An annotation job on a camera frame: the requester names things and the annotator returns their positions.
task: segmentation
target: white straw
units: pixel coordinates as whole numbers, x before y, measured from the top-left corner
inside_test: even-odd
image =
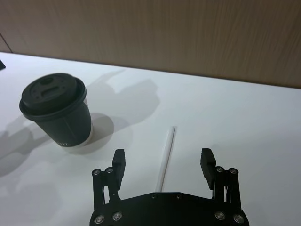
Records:
[[[168,165],[168,160],[169,160],[169,156],[170,156],[171,149],[173,146],[174,133],[175,133],[175,126],[172,126],[168,131],[167,140],[166,140],[166,144],[165,144],[165,148],[164,148],[164,152],[163,152],[162,163],[161,163],[161,167],[160,167],[160,173],[159,173],[155,192],[162,192],[164,177],[165,177],[165,173],[166,173],[166,169],[167,169],[167,165]]]

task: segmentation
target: black plastic lid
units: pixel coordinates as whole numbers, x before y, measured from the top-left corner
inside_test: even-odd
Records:
[[[86,93],[84,83],[69,74],[46,75],[24,89],[20,110],[30,120],[48,120],[68,113]]]

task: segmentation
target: white tabletop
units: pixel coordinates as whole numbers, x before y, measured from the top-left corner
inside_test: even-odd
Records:
[[[242,209],[253,226],[298,225],[301,90],[175,73],[0,53],[0,225],[88,225],[91,171],[126,151],[122,199],[153,192],[170,126],[165,192],[211,198],[201,149],[239,170]],[[62,149],[19,111],[25,86],[50,73],[84,81],[95,135]]]

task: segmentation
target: wood panel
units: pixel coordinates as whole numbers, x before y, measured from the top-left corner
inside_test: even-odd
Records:
[[[8,46],[5,43],[4,39],[1,37],[1,35],[0,35],[0,52],[10,53]]]
[[[301,88],[301,1],[0,0],[14,53]]]

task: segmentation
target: coffee cup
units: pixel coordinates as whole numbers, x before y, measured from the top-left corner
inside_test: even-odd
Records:
[[[25,118],[36,122],[58,145],[80,147],[93,134],[86,95],[80,79],[55,73],[30,83],[19,107]]]

